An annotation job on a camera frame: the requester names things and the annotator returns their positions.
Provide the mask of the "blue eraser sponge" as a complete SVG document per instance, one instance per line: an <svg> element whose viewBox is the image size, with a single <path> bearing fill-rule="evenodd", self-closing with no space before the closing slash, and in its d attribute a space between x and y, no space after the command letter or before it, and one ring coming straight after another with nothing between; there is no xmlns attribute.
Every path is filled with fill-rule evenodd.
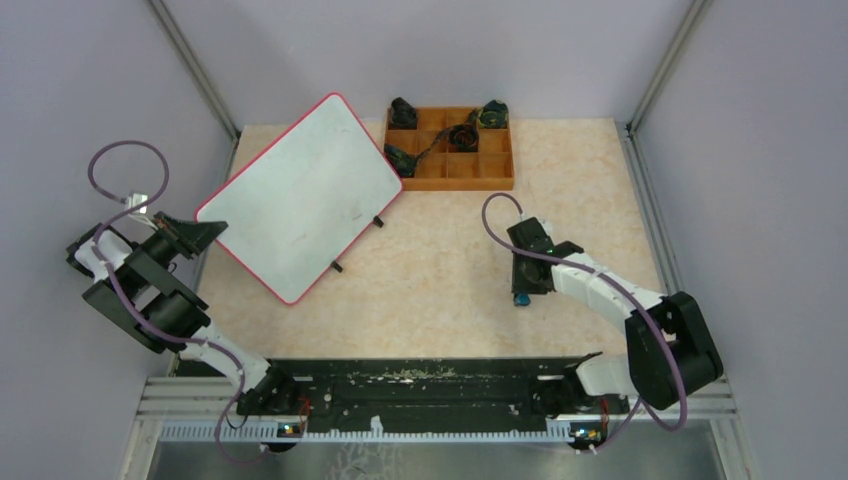
<svg viewBox="0 0 848 480"><path fill-rule="evenodd" d="M531 304L531 299L528 294L516 293L513 295L513 304L516 307L525 307Z"/></svg>

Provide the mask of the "white whiteboard with red rim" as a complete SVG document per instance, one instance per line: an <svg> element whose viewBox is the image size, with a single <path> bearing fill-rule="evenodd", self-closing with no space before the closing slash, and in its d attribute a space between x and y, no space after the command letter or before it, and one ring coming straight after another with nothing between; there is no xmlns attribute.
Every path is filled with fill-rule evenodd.
<svg viewBox="0 0 848 480"><path fill-rule="evenodd" d="M197 207L218 244L293 305L402 193L347 100L330 93Z"/></svg>

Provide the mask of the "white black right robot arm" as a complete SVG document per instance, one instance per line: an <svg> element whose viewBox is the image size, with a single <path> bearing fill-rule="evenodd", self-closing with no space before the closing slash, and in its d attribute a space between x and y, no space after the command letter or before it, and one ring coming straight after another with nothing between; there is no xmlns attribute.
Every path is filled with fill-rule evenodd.
<svg viewBox="0 0 848 480"><path fill-rule="evenodd" d="M602 395L638 396L665 410L721 377L724 365L695 298L642 288L595 261L582 247L553 242L535 217L508 228L517 304L532 295L567 295L625 337L621 355L589 354L568 370L563 398L590 411Z"/></svg>

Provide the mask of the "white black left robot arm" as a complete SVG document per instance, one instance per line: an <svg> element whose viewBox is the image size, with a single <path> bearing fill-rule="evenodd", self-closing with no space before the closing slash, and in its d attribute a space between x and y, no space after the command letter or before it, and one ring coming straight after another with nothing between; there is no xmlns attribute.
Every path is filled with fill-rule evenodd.
<svg viewBox="0 0 848 480"><path fill-rule="evenodd" d="M294 378L229 340L207 303L170 270L176 257L203 253L227 227L159 212L152 234L135 242L98 224L67 247L66 261L93 281L83 299L142 346L204 363L227 378L237 391L238 414L293 415L301 403Z"/></svg>

